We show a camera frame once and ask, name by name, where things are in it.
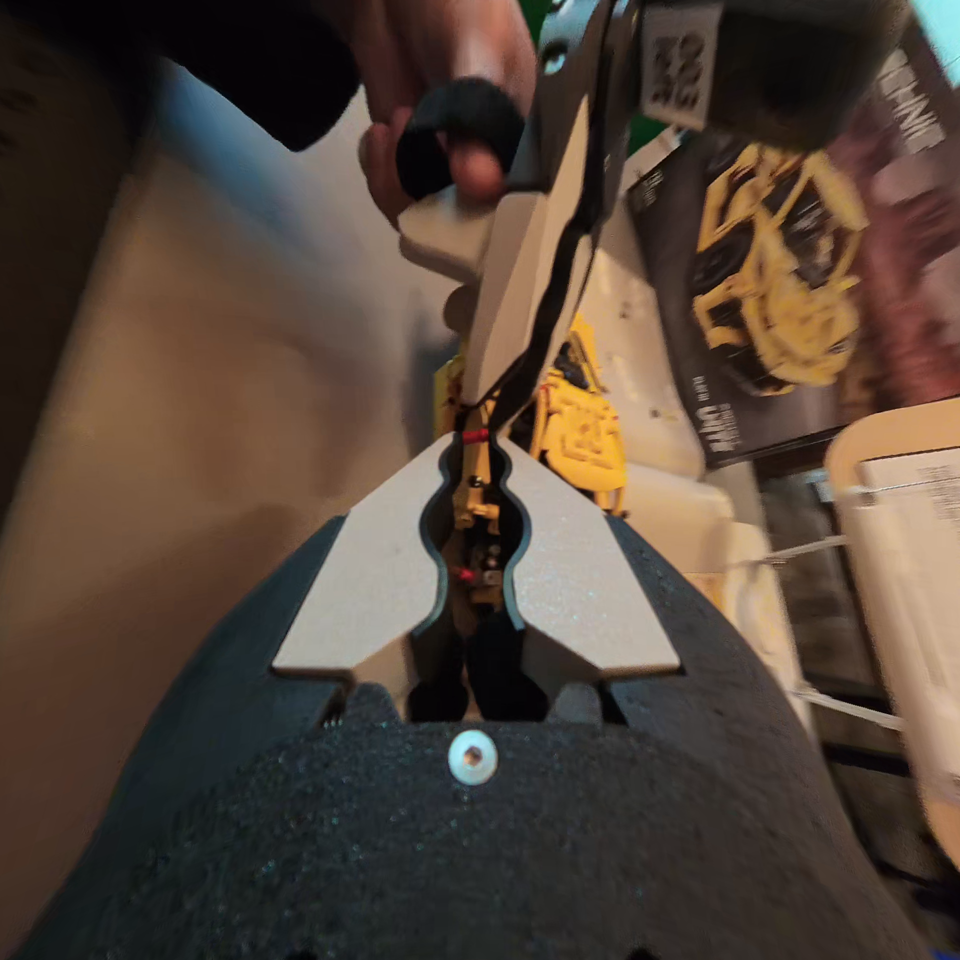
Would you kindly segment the perforated grey panel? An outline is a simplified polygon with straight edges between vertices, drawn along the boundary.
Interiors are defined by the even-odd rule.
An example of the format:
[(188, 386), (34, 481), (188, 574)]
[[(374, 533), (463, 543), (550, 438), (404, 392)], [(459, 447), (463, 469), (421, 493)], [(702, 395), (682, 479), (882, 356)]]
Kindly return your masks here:
[(159, 74), (123, 9), (2, 2), (2, 524), (137, 158)]

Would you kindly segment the toy car box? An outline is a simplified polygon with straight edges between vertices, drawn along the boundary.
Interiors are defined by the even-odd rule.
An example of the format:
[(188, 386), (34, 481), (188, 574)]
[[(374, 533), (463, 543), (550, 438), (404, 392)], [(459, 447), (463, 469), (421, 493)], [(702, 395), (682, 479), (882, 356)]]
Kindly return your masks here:
[(627, 197), (709, 467), (958, 397), (958, 80), (920, 22), (826, 148), (689, 134)]

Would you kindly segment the yellow toy brick car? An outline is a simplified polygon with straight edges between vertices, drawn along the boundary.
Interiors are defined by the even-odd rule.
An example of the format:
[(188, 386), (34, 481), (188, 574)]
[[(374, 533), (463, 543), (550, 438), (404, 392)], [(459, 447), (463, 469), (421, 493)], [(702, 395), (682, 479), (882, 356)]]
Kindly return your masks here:
[[(616, 517), (624, 515), (626, 454), (618, 413), (602, 381), (594, 328), (577, 314), (532, 400), (507, 437), (580, 494)], [(495, 393), (467, 413), (462, 430), (489, 427)], [(453, 494), (456, 585), (477, 618), (503, 607), (505, 557), (500, 497), (494, 487), (491, 445), (465, 446), (462, 479)]]

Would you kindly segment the grey desk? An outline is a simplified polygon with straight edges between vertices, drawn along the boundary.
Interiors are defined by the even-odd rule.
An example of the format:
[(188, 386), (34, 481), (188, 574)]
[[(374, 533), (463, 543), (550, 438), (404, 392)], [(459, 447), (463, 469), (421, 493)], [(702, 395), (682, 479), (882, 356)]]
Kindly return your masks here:
[(421, 452), (453, 283), (408, 263), (358, 95), (284, 149), (167, 68), (2, 538), (2, 780), (122, 762), (199, 641)]

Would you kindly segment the person's left forearm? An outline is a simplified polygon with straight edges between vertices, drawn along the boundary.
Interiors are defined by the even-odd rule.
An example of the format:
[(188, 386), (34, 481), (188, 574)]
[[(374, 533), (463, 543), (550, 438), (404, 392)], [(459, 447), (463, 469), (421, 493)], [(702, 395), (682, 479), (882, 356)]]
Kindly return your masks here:
[(295, 153), (339, 122), (361, 86), (348, 44), (310, 2), (13, 1), (2, 13), (105, 81), (136, 133), (156, 101), (162, 60)]

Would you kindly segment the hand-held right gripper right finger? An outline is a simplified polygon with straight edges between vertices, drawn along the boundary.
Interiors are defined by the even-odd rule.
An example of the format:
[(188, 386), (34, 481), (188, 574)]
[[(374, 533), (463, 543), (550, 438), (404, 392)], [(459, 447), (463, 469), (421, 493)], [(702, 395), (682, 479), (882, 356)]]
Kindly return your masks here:
[(468, 640), (494, 722), (622, 722), (610, 684), (681, 667), (609, 517), (510, 440), (490, 442), (503, 606)]

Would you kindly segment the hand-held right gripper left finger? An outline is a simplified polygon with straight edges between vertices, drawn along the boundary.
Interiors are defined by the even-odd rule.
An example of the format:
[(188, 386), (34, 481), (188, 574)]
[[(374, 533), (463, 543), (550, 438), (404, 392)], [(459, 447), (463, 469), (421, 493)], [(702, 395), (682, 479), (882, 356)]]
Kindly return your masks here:
[(443, 556), (463, 444), (441, 436), (358, 502), (334, 534), (271, 662), (282, 676), (378, 685), (400, 717), (447, 670), (455, 628)]

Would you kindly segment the person's left hand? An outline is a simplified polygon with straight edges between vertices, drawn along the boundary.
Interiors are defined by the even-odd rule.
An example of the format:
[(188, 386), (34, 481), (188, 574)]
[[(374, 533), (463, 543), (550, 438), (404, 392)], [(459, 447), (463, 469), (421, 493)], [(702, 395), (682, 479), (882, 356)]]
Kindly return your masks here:
[(482, 78), (526, 116), (536, 85), (535, 49), (514, 1), (358, 2), (347, 20), (370, 118), (358, 158), (371, 198), (397, 227), (412, 205), (396, 151), (414, 107), (454, 80)]

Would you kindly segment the white paper notice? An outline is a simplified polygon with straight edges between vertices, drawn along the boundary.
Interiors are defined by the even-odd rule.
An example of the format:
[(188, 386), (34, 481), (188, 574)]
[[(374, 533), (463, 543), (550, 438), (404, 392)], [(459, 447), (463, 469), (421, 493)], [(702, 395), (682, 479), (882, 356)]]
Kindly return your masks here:
[(863, 462), (884, 567), (918, 646), (920, 699), (942, 764), (958, 768), (959, 449)]

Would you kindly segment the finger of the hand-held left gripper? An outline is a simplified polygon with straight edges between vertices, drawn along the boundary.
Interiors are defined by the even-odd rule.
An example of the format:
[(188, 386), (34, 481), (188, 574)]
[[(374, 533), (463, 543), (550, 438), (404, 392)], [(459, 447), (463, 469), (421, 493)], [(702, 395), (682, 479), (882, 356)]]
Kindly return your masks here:
[(526, 352), (561, 236), (602, 227), (602, 125), (590, 98), (534, 109), (491, 220), (462, 379), (462, 403), (479, 407)]
[(560, 236), (550, 279), (534, 315), (531, 341), (506, 374), (493, 409), (493, 427), (504, 428), (539, 389), (567, 337), (594, 259), (594, 235), (568, 225)]

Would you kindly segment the wooden sign board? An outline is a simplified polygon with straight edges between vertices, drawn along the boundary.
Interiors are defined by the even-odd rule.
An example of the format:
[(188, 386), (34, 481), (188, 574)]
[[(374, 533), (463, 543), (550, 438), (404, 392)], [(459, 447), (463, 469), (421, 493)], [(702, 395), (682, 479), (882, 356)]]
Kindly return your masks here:
[(884, 566), (885, 553), (874, 534), (874, 504), (864, 485), (863, 462), (949, 448), (959, 450), (957, 398), (873, 414), (847, 427), (831, 443), (826, 457), (834, 506), (853, 572), (856, 592), (907, 759), (934, 838), (955, 866), (959, 864), (958, 768), (942, 763), (936, 735), (930, 732), (929, 709), (922, 703), (918, 646), (902, 605), (903, 596)]

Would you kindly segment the white sign stand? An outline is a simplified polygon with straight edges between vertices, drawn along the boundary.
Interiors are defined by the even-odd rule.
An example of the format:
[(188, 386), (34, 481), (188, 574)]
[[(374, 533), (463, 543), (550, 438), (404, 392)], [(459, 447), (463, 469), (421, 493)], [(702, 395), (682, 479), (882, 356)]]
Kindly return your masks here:
[(774, 677), (808, 737), (815, 735), (813, 708), (901, 734), (905, 723), (900, 717), (841, 700), (821, 691), (803, 676), (778, 569), (794, 559), (845, 546), (846, 536), (832, 534), (799, 546), (773, 550), (767, 534), (759, 526), (736, 520), (726, 525), (725, 536), (719, 608)]

